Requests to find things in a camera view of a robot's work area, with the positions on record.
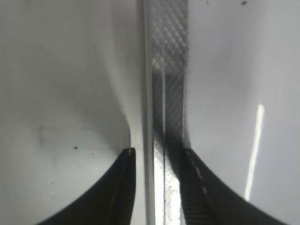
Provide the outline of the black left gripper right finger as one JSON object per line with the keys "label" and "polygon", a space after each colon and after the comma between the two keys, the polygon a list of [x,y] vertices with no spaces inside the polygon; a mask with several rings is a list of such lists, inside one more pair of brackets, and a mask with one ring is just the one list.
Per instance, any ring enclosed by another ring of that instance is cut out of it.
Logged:
{"label": "black left gripper right finger", "polygon": [[223,183],[192,149],[180,155],[180,196],[187,225],[281,225]]}

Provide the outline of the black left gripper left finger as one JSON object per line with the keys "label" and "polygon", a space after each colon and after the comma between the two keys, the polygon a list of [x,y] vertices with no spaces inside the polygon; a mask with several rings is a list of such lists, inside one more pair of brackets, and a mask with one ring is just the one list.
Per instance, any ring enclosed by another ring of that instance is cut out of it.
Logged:
{"label": "black left gripper left finger", "polygon": [[136,190],[136,152],[124,149],[82,196],[42,221],[43,225],[128,225]]}

